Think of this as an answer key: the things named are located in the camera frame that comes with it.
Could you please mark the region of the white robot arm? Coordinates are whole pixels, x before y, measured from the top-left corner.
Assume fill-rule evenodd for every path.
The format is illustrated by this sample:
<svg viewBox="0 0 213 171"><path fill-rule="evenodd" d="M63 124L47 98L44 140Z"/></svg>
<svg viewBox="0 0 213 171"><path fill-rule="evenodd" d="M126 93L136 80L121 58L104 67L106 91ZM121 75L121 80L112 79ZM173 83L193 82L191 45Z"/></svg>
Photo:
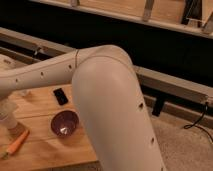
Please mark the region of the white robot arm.
<svg viewBox="0 0 213 171"><path fill-rule="evenodd" d="M115 45L73 50L0 71L0 99L16 90L69 84L104 171L167 171L128 53Z"/></svg>

